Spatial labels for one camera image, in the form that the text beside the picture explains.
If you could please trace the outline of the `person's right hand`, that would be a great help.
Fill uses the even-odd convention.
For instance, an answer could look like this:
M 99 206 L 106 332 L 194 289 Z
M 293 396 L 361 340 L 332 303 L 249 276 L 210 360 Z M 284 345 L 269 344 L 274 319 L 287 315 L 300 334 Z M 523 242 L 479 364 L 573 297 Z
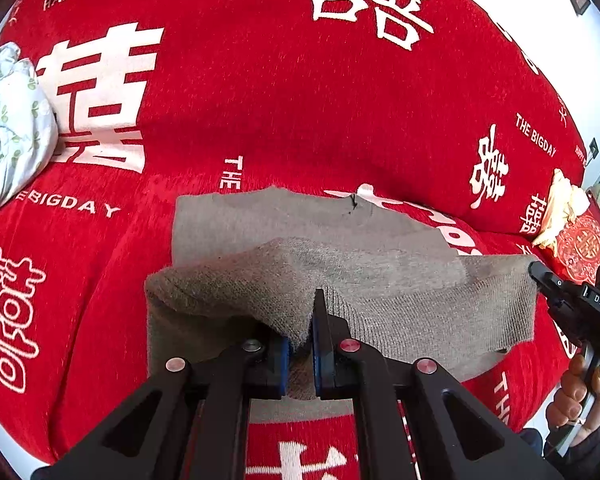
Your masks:
M 593 373 L 591 387 L 588 387 L 582 380 L 585 364 L 582 354 L 573 357 L 568 370 L 560 378 L 560 386 L 553 401 L 548 404 L 545 412 L 550 430 L 582 420 L 579 432 L 570 444 L 572 448 L 600 428 L 600 366 Z M 595 402 L 588 412 L 588 417 L 584 418 L 581 415 L 582 403 L 588 392 L 595 396 Z

